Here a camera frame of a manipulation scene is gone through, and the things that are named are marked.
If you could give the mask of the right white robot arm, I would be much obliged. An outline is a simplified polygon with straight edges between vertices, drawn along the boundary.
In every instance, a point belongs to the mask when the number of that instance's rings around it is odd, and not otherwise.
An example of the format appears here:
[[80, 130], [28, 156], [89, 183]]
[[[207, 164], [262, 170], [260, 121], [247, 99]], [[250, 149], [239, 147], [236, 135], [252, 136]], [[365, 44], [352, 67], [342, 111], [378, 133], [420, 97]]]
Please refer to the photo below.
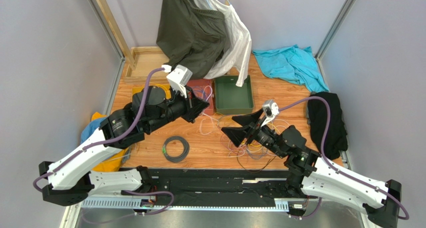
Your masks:
[[290, 171], [285, 184], [289, 193], [331, 200], [367, 215], [379, 227], [397, 227], [402, 190], [398, 181], [368, 178], [332, 162], [307, 147], [307, 140], [294, 125], [277, 133], [264, 123], [269, 118], [262, 109], [232, 120], [239, 126], [222, 127], [221, 131], [236, 147], [256, 141], [285, 159]]

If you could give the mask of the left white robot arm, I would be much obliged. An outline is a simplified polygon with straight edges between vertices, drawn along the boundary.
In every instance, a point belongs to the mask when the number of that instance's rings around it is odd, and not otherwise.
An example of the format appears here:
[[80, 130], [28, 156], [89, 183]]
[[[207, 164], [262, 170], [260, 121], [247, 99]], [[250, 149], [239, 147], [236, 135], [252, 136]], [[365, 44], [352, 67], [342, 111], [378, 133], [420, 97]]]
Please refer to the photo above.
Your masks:
[[151, 195], [154, 183], [145, 166], [111, 172], [94, 168], [177, 119], [194, 123], [209, 106], [191, 87], [185, 94], [170, 94], [167, 98], [162, 88], [152, 85], [144, 88], [124, 108], [106, 117], [69, 155], [56, 162], [40, 163], [40, 177], [48, 182], [40, 189], [43, 200], [66, 207], [98, 194]]

